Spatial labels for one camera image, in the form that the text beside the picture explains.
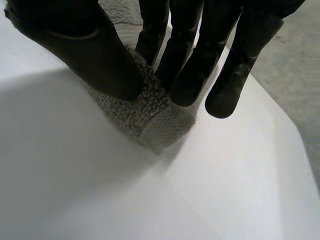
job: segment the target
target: black glove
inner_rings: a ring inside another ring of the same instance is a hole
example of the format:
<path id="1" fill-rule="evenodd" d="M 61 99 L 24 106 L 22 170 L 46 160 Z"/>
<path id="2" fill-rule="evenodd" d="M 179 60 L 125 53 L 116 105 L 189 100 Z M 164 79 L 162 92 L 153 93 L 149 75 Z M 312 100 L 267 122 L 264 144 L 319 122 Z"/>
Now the black glove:
<path id="1" fill-rule="evenodd" d="M 139 69 L 98 0 L 8 0 L 5 15 L 97 91 L 129 101 L 140 94 Z"/>
<path id="2" fill-rule="evenodd" d="M 139 2 L 146 24 L 136 50 L 152 64 L 164 39 L 168 0 Z M 304 0 L 285 0 L 278 1 L 278 5 L 271 4 L 276 2 L 170 0 L 172 34 L 155 74 L 166 91 L 170 92 L 171 100 L 180 106 L 189 106 L 196 101 L 241 16 L 229 56 L 205 104 L 212 116 L 229 117 L 237 106 L 246 79 L 261 50 L 283 25 L 282 17 L 293 13 Z M 186 62 L 202 10 L 199 40 Z"/>

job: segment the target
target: fleece cloth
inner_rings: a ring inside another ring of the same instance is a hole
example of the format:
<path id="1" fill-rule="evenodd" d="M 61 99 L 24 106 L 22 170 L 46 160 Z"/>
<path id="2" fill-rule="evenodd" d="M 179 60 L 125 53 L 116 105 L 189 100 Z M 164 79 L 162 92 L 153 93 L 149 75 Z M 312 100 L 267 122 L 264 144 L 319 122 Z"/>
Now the fleece cloth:
<path id="1" fill-rule="evenodd" d="M 153 69 L 137 52 L 128 50 L 144 79 L 138 98 L 132 102 L 123 101 L 91 87 L 89 93 L 121 131 L 160 154 L 188 133 L 196 118 L 187 108 L 173 104 Z"/>

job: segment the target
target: gray floor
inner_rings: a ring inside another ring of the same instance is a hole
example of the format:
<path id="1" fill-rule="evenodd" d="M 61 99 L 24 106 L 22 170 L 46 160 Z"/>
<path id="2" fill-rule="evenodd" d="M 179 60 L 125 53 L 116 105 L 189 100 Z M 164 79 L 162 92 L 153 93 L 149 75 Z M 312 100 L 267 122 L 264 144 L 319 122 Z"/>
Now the gray floor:
<path id="1" fill-rule="evenodd" d="M 252 72 L 299 129 L 320 189 L 319 13 L 320 1 L 307 0 L 285 18 Z"/>

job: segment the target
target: white surface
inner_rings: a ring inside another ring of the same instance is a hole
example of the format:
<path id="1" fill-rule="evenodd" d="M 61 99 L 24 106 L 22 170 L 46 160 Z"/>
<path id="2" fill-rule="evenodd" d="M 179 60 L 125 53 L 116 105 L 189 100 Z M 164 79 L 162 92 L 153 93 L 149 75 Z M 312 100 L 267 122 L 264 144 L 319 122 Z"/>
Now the white surface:
<path id="1" fill-rule="evenodd" d="M 300 135 L 252 76 L 232 117 L 202 103 L 185 140 L 154 156 L 59 60 L 3 16 L 0 29 L 1 240 L 319 239 Z"/>

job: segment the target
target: glove finger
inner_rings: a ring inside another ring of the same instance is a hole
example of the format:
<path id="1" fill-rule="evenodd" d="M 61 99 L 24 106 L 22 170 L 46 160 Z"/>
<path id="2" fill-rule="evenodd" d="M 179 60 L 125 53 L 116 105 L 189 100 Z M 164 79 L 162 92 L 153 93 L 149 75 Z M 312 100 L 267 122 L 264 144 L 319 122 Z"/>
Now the glove finger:
<path id="1" fill-rule="evenodd" d="M 170 91 L 192 49 L 203 3 L 203 0 L 170 0 L 171 38 L 155 73 L 167 92 Z"/>
<path id="2" fill-rule="evenodd" d="M 180 106 L 198 98 L 227 44 L 242 8 L 225 0 L 205 0 L 196 48 L 176 78 L 171 100 Z"/>
<path id="3" fill-rule="evenodd" d="M 135 50 L 153 66 L 166 35 L 169 0 L 139 0 L 143 29 Z"/>

